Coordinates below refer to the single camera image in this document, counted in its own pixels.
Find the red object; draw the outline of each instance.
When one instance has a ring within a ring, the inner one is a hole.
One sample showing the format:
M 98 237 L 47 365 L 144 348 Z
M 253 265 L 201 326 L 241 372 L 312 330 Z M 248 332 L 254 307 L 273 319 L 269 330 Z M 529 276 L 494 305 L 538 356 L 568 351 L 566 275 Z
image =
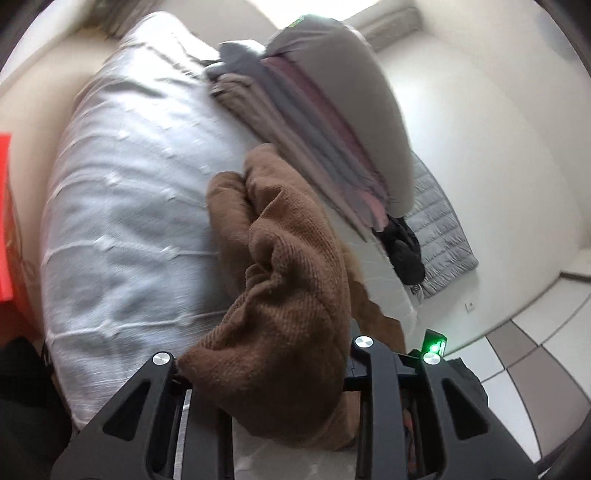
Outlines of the red object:
M 6 251 L 6 234 L 4 225 L 4 209 L 8 201 L 8 147 L 10 135 L 0 135 L 0 302 L 10 301 L 14 298 L 12 281 L 8 271 L 8 258 Z
M 16 337 L 40 337 L 21 268 L 18 224 L 8 182 L 10 135 L 0 135 L 0 346 Z

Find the metal screw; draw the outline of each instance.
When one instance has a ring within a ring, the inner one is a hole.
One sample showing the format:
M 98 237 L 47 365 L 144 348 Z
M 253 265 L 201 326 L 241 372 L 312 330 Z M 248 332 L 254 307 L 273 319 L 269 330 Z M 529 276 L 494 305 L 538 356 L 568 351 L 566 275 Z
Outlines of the metal screw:
M 433 352 L 427 352 L 423 355 L 423 360 L 426 364 L 437 365 L 441 361 L 441 357 Z
M 374 344 L 374 339 L 366 335 L 362 335 L 355 339 L 355 343 L 357 344 L 357 346 L 360 346 L 361 348 L 369 348 Z
M 152 361 L 156 365 L 166 365 L 168 362 L 170 362 L 170 355 L 166 352 L 159 352 L 152 357 Z

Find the brown towel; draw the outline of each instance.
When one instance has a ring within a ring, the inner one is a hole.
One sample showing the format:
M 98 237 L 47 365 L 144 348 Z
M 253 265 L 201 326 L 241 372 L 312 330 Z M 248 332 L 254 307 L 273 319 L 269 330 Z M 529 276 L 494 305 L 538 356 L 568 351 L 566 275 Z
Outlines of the brown towel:
M 215 176 L 207 204 L 228 290 L 238 298 L 179 359 L 182 371 L 254 435 L 343 447 L 359 423 L 359 395 L 342 393 L 350 307 L 362 331 L 376 329 L 371 316 L 394 325 L 376 331 L 385 343 L 404 344 L 400 325 L 369 302 L 359 264 L 316 194 L 271 145 L 250 152 L 245 179 Z

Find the white bedsheet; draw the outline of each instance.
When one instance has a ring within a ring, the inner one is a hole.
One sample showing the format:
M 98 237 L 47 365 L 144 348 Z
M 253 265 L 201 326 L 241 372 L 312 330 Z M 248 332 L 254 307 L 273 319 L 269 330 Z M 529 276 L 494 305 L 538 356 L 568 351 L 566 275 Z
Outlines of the white bedsheet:
M 259 140 L 209 96 L 203 50 L 172 15 L 146 17 L 81 93 L 61 141 L 41 282 L 47 343 L 80 428 L 154 352 L 180 355 L 230 305 L 204 194 Z M 413 308 L 377 241 L 328 211 L 370 296 L 409 334 Z M 235 436 L 239 479 L 353 478 L 354 454 L 286 449 L 239 426 Z

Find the window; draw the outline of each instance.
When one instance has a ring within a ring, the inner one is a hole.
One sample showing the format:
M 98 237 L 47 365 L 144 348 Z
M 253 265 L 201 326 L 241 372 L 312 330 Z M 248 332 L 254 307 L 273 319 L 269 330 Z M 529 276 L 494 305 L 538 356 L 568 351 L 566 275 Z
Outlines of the window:
M 378 0 L 250 0 L 277 28 L 285 28 L 303 14 L 346 20 Z

